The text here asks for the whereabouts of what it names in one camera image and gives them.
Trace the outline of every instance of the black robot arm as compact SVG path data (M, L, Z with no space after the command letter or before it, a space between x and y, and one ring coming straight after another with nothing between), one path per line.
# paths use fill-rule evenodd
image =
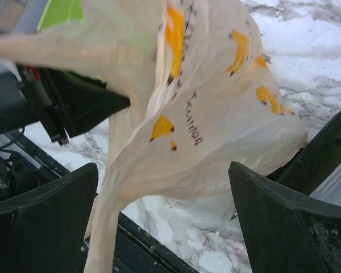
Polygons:
M130 106L99 80L20 65L18 71L21 81L0 73L0 134L40 121L51 141L62 145Z

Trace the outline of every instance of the white marble countertop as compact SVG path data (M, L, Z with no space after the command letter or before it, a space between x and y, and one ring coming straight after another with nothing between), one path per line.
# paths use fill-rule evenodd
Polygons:
M260 26L269 67L310 138L341 109L341 0L245 0ZM95 162L103 178L107 122L60 147L41 125L26 136L69 170ZM145 197L125 215L200 273L250 273L228 195L195 201Z

